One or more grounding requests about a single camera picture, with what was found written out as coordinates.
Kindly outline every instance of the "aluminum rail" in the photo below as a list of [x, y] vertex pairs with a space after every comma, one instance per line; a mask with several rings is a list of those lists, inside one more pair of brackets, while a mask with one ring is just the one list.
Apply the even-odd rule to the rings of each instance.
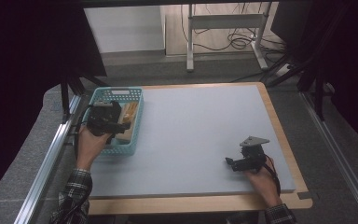
[[335, 160], [339, 171], [342, 173], [345, 181], [347, 182], [348, 187], [350, 188], [354, 198], [358, 202], [358, 178], [354, 171], [352, 170], [350, 164], [342, 153], [338, 143], [334, 139], [333, 135], [330, 133], [327, 125], [324, 121], [321, 121], [319, 117], [316, 115], [313, 110], [313, 102], [305, 93], [300, 93], [301, 98], [304, 100], [308, 111], [310, 112], [310, 116], [313, 121], [316, 123], [317, 128], [323, 135], [324, 141], [327, 144], [333, 159]]
[[[79, 106], [81, 97], [74, 96], [71, 101], [70, 113], [73, 115], [74, 112], [77, 110]], [[66, 123], [61, 124], [56, 132], [53, 141], [48, 149], [48, 153], [45, 159], [40, 166], [40, 169], [34, 179], [34, 183], [28, 192], [27, 197], [25, 198], [24, 203], [22, 204], [21, 210], [17, 215], [16, 220], [14, 223], [22, 224], [22, 223], [29, 223], [34, 210], [36, 209], [37, 202], [39, 201], [40, 195], [43, 192], [43, 189], [48, 181], [48, 177], [50, 175], [51, 169], [54, 166], [55, 161], [57, 160], [58, 155], [60, 154], [64, 139], [68, 134], [70, 127], [75, 120], [75, 116], [71, 116]]]

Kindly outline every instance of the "gray floor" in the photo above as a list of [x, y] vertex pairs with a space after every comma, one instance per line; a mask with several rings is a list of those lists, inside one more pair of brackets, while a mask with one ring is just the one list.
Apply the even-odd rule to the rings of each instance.
[[[186, 83], [230, 82], [260, 72], [253, 54], [197, 56], [195, 71], [186, 72], [184, 57], [166, 58], [159, 53], [105, 55], [108, 77], [113, 86], [144, 86]], [[257, 81], [260, 76], [242, 81]], [[92, 90], [95, 85], [84, 81]], [[358, 203], [340, 173], [325, 141], [296, 91], [296, 77], [276, 88], [269, 96], [282, 123], [298, 166], [310, 190], [311, 209], [295, 210], [299, 223], [358, 223]], [[21, 153], [0, 183], [0, 223], [13, 223], [34, 177], [61, 122], [60, 89], [45, 95], [44, 108]], [[339, 115], [328, 98], [324, 115], [332, 134], [358, 176], [358, 135]], [[64, 147], [56, 162], [32, 223], [46, 223], [57, 206], [57, 195], [74, 166], [72, 147]], [[111, 223], [106, 217], [93, 223]]]

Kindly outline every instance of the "metal frame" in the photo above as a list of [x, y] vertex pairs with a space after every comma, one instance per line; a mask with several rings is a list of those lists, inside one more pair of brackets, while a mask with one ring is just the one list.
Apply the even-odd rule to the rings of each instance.
[[[80, 104], [81, 97], [74, 96], [70, 104], [70, 113], [74, 114]], [[51, 170], [54, 166], [55, 161], [57, 160], [58, 155], [60, 154], [64, 139], [68, 134], [70, 127], [75, 120], [74, 116], [71, 116], [66, 123], [61, 124], [56, 132], [53, 141], [48, 149], [48, 153], [45, 159], [40, 166], [40, 169], [34, 179], [34, 183], [28, 192], [27, 197], [25, 198], [24, 203], [22, 204], [21, 210], [17, 215], [14, 223], [29, 223], [34, 210], [36, 209], [37, 203], [39, 201], [40, 195], [48, 181], [48, 177], [51, 173]]]
[[306, 93], [300, 93], [301, 98], [303, 99], [304, 103], [308, 111], [310, 112], [310, 116], [312, 117], [313, 121], [315, 122], [317, 128], [321, 132], [325, 143], [327, 144], [328, 148], [330, 149], [331, 155], [335, 160], [339, 171], [341, 172], [342, 176], [344, 177], [345, 181], [347, 182], [348, 187], [350, 188], [354, 198], [358, 202], [358, 178], [354, 171], [352, 170], [350, 164], [348, 163], [347, 159], [345, 158], [344, 154], [342, 153], [341, 149], [339, 148], [338, 143], [334, 139], [333, 135], [330, 133], [327, 125], [324, 121], [322, 121], [318, 115], [315, 113], [313, 108], [313, 102], [309, 98]]
[[258, 28], [255, 40], [251, 42], [255, 57], [261, 70], [267, 70], [268, 66], [260, 50], [260, 42], [266, 29], [269, 18], [269, 10], [272, 2], [268, 2], [263, 14], [247, 15], [212, 15], [193, 16], [193, 7], [188, 5], [188, 41], [187, 41], [187, 72], [194, 70], [193, 30], [194, 29], [233, 29], [233, 28]]

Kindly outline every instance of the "wooden table edge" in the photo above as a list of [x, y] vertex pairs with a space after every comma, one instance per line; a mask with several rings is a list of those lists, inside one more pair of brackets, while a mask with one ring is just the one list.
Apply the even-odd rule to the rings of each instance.
[[[299, 171], [292, 149], [284, 134], [282, 125], [278, 119], [266, 87], [261, 82], [242, 83], [209, 83], [209, 84], [185, 84], [164, 86], [143, 86], [143, 89], [167, 89], [167, 88], [203, 88], [221, 86], [249, 86], [256, 85], [268, 111], [269, 118], [278, 141], [281, 145], [283, 156], [289, 166], [289, 170], [296, 184], [293, 192], [282, 193], [281, 198], [291, 209], [305, 209], [312, 207], [312, 199], [301, 200], [300, 192], [308, 192], [308, 188]], [[161, 197], [161, 198], [132, 198], [132, 199], [89, 199], [89, 215], [130, 215], [130, 214], [169, 214], [169, 213], [200, 213], [200, 212], [229, 212], [264, 210], [262, 199], [256, 194], [220, 195], [220, 196], [191, 196], [191, 197]]]

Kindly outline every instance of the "black curtain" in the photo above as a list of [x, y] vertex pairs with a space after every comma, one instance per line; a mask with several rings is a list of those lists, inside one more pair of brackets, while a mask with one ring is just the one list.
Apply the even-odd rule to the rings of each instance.
[[0, 1], [0, 179], [62, 77], [106, 76], [83, 8]]
[[324, 75], [336, 92], [332, 102], [358, 132], [358, 1], [354, 1], [324, 54]]

